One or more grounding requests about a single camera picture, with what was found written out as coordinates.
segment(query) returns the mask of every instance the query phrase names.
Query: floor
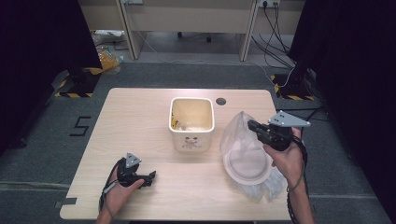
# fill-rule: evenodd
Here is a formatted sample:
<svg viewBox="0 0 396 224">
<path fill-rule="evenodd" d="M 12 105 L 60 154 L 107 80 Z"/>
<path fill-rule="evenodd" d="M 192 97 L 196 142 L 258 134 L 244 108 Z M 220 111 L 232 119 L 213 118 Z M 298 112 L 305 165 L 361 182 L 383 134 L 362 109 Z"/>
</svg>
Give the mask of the floor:
<svg viewBox="0 0 396 224">
<path fill-rule="evenodd" d="M 29 132 L 27 147 L 10 149 L 0 158 L 1 222 L 93 223 L 62 220 L 59 202 L 67 193 L 106 94 L 113 87 L 266 89 L 272 93 L 277 110 L 302 118 L 323 105 L 325 99 L 315 88 L 310 89 L 314 101 L 277 98 L 270 76 L 288 74 L 289 68 L 264 54 L 254 42 L 247 61 L 240 62 L 234 35 L 210 35 L 212 41 L 207 43 L 207 34 L 186 33 L 178 38 L 176 33 L 148 33 L 146 45 L 135 61 L 125 49 L 125 41 L 118 39 L 115 46 L 99 45 L 122 58 L 121 66 L 101 76 L 92 98 L 53 97 Z M 265 47 L 258 35 L 254 37 Z M 282 36 L 282 40 L 290 46 L 292 36 Z M 274 39 L 271 45 L 283 49 Z M 268 49 L 293 65 L 281 50 Z M 55 88 L 64 76 L 61 73 L 54 80 Z M 191 76 L 191 80 L 172 81 L 180 76 Z M 72 137 L 70 133 L 76 131 L 74 125 L 81 116 L 89 117 L 83 125 L 90 128 L 83 136 Z M 329 113 L 320 111 L 310 121 L 312 126 L 304 129 L 309 149 L 306 176 L 317 222 L 390 223 L 360 167 L 349 158 Z"/>
</svg>

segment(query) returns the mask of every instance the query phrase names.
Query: gray carpet floor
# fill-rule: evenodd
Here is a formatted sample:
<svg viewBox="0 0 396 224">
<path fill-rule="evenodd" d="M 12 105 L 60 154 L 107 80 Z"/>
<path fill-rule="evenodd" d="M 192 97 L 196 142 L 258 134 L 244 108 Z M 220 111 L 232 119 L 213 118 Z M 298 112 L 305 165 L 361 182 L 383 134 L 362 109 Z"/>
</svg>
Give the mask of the gray carpet floor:
<svg viewBox="0 0 396 224">
<path fill-rule="evenodd" d="M 216 45 L 217 37 L 212 36 L 212 46 Z M 166 38 L 161 36 L 160 40 L 166 42 Z M 277 98 L 268 76 L 274 73 L 287 74 L 290 70 L 266 66 L 265 74 L 264 70 L 253 64 L 255 60 L 262 61 L 261 55 L 254 55 L 258 54 L 257 49 L 255 51 L 253 48 L 253 55 L 249 56 L 253 63 L 245 65 L 161 63 L 159 57 L 173 60 L 180 56 L 169 53 L 172 50 L 168 48 L 171 47 L 161 41 L 152 41 L 151 46 L 155 49 L 166 46 L 162 49 L 166 54 L 158 52 L 152 56 L 151 49 L 146 47 L 138 61 L 128 59 L 127 50 L 117 51 L 118 54 L 126 55 L 127 63 L 119 67 L 118 73 L 102 74 L 93 97 L 51 97 L 49 105 L 26 136 L 27 147 L 9 149 L 0 158 L 0 223 L 94 223 L 62 220 L 56 203 L 62 201 L 67 193 L 103 103 L 112 88 L 268 90 L 272 93 L 277 110 L 282 109 L 302 118 L 313 112 L 311 108 L 324 105 L 324 99 L 319 100 L 320 97 L 315 101 Z M 230 38 L 230 41 L 234 45 L 234 39 Z M 201 42 L 199 48 L 205 48 L 205 39 Z M 190 55 L 191 59 L 213 53 L 210 50 L 213 48 L 208 51 L 201 49 L 201 54 Z M 189 54 L 184 51 L 181 55 L 187 60 L 186 55 Z M 215 56 L 218 57 L 216 60 L 237 60 L 237 54 L 229 54 L 228 50 L 225 54 Z M 65 75 L 66 72 L 63 72 L 57 76 L 53 82 L 55 88 L 59 87 Z M 79 123 L 89 128 L 83 136 L 70 136 L 82 132 L 74 128 L 79 117 L 89 117 Z M 310 121 L 312 126 L 304 129 L 303 139 L 308 150 L 306 177 L 317 222 L 390 223 L 360 167 L 348 157 L 346 145 L 332 116 L 327 111 L 320 111 Z"/>
</svg>

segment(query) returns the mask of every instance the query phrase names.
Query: black cable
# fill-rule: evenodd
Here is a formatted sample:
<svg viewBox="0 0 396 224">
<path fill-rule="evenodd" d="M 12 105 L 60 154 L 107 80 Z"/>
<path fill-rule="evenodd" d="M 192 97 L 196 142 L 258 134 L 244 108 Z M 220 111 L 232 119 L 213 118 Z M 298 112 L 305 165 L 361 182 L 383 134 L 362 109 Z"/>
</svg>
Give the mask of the black cable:
<svg viewBox="0 0 396 224">
<path fill-rule="evenodd" d="M 271 48 L 273 48 L 273 49 L 277 49 L 277 50 L 279 50 L 279 51 L 282 52 L 282 53 L 286 53 L 285 50 L 279 49 L 279 48 L 277 48 L 277 47 L 274 47 L 274 46 L 272 46 L 269 42 L 265 41 L 264 38 L 262 38 L 262 35 L 259 35 L 259 37 L 260 37 L 260 39 L 261 39 L 265 44 L 268 44 L 269 47 L 271 47 Z"/>
<path fill-rule="evenodd" d="M 286 63 L 285 61 L 283 61 L 279 56 L 275 55 L 273 52 L 271 52 L 269 49 L 266 49 L 265 47 L 263 47 L 259 42 L 256 41 L 256 39 L 252 36 L 251 37 L 253 39 L 253 41 L 256 43 L 257 47 L 259 47 L 260 50 L 262 50 L 264 52 L 264 60 L 265 62 L 268 64 L 268 66 L 273 67 L 273 68 L 284 68 L 284 67 L 278 67 L 278 66 L 272 66 L 271 64 L 269 64 L 267 62 L 267 59 L 265 57 L 265 53 L 269 54 L 272 58 L 274 58 L 276 61 L 278 61 L 279 63 L 282 63 L 283 65 L 285 65 L 288 68 L 292 68 L 291 65 L 289 65 L 288 63 Z"/>
<path fill-rule="evenodd" d="M 280 110 L 282 110 L 282 111 L 292 111 L 292 110 L 294 110 L 294 111 L 296 111 L 296 110 L 316 110 L 316 109 L 319 109 L 319 108 L 321 108 L 321 107 L 314 107 L 314 108 L 299 108 L 299 109 L 277 109 L 276 111 L 280 111 Z"/>
<path fill-rule="evenodd" d="M 314 110 L 309 116 L 308 118 L 306 118 L 306 121 L 309 121 L 316 113 L 318 113 L 319 111 L 325 110 L 325 108 L 323 106 L 319 107 L 318 109 Z M 304 127 L 301 128 L 301 137 L 303 137 L 303 131 L 304 131 Z"/>
<path fill-rule="evenodd" d="M 304 120 L 308 120 L 308 118 L 306 118 L 306 117 L 303 117 L 303 116 L 299 116 L 299 115 L 295 115 L 295 114 L 291 114 L 291 113 L 289 113 L 290 115 L 293 115 L 294 117 L 297 117 L 297 118 L 300 118 L 300 119 L 304 119 Z M 312 118 L 309 118 L 310 120 L 317 120 L 317 121 L 324 121 L 324 122 L 331 122 L 331 120 L 329 120 L 329 119 L 312 119 Z"/>
<path fill-rule="evenodd" d="M 283 47 L 283 49 L 284 49 L 284 51 L 282 51 L 282 52 L 288 52 L 287 50 L 286 50 L 286 48 L 285 48 L 285 45 L 283 44 L 283 41 L 282 41 L 282 39 L 278 36 L 278 34 L 276 33 L 276 27 L 278 28 L 279 27 L 279 25 L 278 25 L 278 15 L 277 15 L 277 10 L 276 10 L 276 24 L 275 24 L 275 26 L 273 26 L 273 24 L 271 23 L 271 20 L 269 19 L 269 17 L 268 17 L 268 15 L 267 15 L 267 12 L 266 12 L 266 6 L 264 6 L 264 15 L 265 15 L 265 17 L 267 18 L 267 20 L 268 20 L 268 22 L 269 22 L 269 24 L 270 24 L 270 26 L 271 26 L 271 29 L 272 29 L 272 33 L 271 33 L 271 36 L 270 36 L 270 38 L 269 38 L 269 40 L 268 40 L 268 42 L 266 42 L 266 47 L 265 47 L 265 52 L 268 52 L 269 50 L 268 50 L 268 46 L 270 45 L 270 42 L 271 42 L 271 39 L 272 39 L 272 37 L 275 35 L 276 36 L 276 38 L 277 38 L 277 40 L 280 42 L 280 44 L 282 45 L 282 47 Z M 272 66 L 271 64 L 269 64 L 268 62 L 267 62 L 267 58 L 266 58 L 266 55 L 264 54 L 264 60 L 265 60 L 265 62 L 270 66 L 270 67 L 274 67 L 274 68 L 278 68 L 278 67 L 275 67 L 275 66 Z M 292 66 L 291 65 L 289 65 L 288 63 L 287 63 L 287 65 L 285 65 L 285 66 L 287 66 L 288 68 L 292 68 Z"/>
<path fill-rule="evenodd" d="M 283 49 L 285 50 L 286 53 L 288 53 L 289 51 L 286 49 L 290 49 L 288 46 L 286 46 L 283 43 L 282 40 L 282 36 L 280 35 L 280 31 L 279 31 L 279 22 L 278 22 L 278 18 L 279 18 L 279 5 L 277 3 L 275 3 L 275 18 L 276 18 L 276 27 L 277 27 L 277 34 L 279 35 L 279 42 L 282 45 Z"/>
<path fill-rule="evenodd" d="M 267 18 L 267 20 L 268 20 L 268 22 L 270 23 L 270 26 L 271 26 L 271 29 L 272 29 L 272 34 L 271 34 L 271 37 L 275 34 L 275 37 L 276 37 L 276 39 L 282 44 L 282 40 L 279 38 L 279 36 L 277 35 L 277 33 L 276 33 L 276 28 L 273 26 L 273 24 L 271 23 L 271 20 L 270 20 L 270 18 L 268 17 L 268 15 L 267 15 L 267 11 L 265 10 L 266 9 L 266 7 L 264 7 L 264 15 L 265 15 L 265 17 Z"/>
<path fill-rule="evenodd" d="M 107 178 L 105 187 L 102 190 L 100 199 L 99 199 L 99 212 L 102 210 L 103 204 L 106 202 L 106 194 L 105 194 L 105 189 L 107 189 L 110 185 L 112 185 L 113 183 L 119 181 L 118 179 L 111 181 L 111 183 L 109 183 L 111 176 L 113 176 L 114 171 L 116 170 L 116 167 L 119 166 L 119 164 L 121 163 L 122 159 L 120 159 L 119 161 L 117 161 L 117 163 L 113 166 L 113 168 L 111 169 L 110 175 Z"/>
<path fill-rule="evenodd" d="M 305 148 L 305 145 L 304 145 L 302 139 L 303 139 L 303 136 L 302 136 L 302 138 L 298 138 L 296 136 L 293 136 L 292 141 L 295 144 L 297 144 L 298 148 L 301 150 L 301 153 L 303 154 L 302 177 L 304 178 L 305 192 L 306 192 L 306 195 L 308 195 L 308 199 L 309 199 L 308 184 L 306 183 L 306 176 L 305 176 L 305 168 L 306 168 L 306 165 L 308 164 L 308 153 L 306 151 L 306 148 Z M 294 224 L 298 224 L 299 222 L 297 220 L 297 217 L 295 216 L 293 208 L 291 207 L 290 192 L 291 192 L 291 190 L 289 189 L 288 190 L 288 198 L 286 200 L 287 204 L 288 204 L 289 215 L 290 215 L 291 222 L 294 223 Z"/>
</svg>

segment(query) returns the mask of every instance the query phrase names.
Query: clear plastic bag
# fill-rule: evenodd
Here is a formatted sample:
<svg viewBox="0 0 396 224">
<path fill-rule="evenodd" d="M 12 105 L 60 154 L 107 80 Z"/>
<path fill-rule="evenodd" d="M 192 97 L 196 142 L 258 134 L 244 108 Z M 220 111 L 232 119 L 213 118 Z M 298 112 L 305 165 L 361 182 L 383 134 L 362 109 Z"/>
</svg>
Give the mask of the clear plastic bag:
<svg viewBox="0 0 396 224">
<path fill-rule="evenodd" d="M 102 68 L 90 68 L 90 72 L 93 75 L 101 74 L 105 71 L 114 70 L 112 74 L 116 74 L 120 71 L 120 63 L 122 63 L 122 58 L 117 57 L 110 53 L 107 47 L 97 47 L 96 48 L 99 56 L 99 60 L 102 64 Z"/>
<path fill-rule="evenodd" d="M 248 128 L 250 119 L 254 118 L 242 111 L 230 121 L 220 141 L 220 152 L 233 186 L 253 201 L 259 202 L 265 195 L 271 202 L 285 189 L 287 182 L 277 168 L 272 167 L 272 158 Z"/>
</svg>

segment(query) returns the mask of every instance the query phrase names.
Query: white bucket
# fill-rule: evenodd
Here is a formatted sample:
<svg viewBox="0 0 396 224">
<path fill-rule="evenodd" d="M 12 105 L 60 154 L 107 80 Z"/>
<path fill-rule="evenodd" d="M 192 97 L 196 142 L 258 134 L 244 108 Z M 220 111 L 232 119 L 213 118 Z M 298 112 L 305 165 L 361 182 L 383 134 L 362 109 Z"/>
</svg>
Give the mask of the white bucket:
<svg viewBox="0 0 396 224">
<path fill-rule="evenodd" d="M 177 97 L 172 100 L 169 130 L 176 150 L 208 150 L 214 129 L 215 116 L 211 100 L 192 97 Z"/>
</svg>

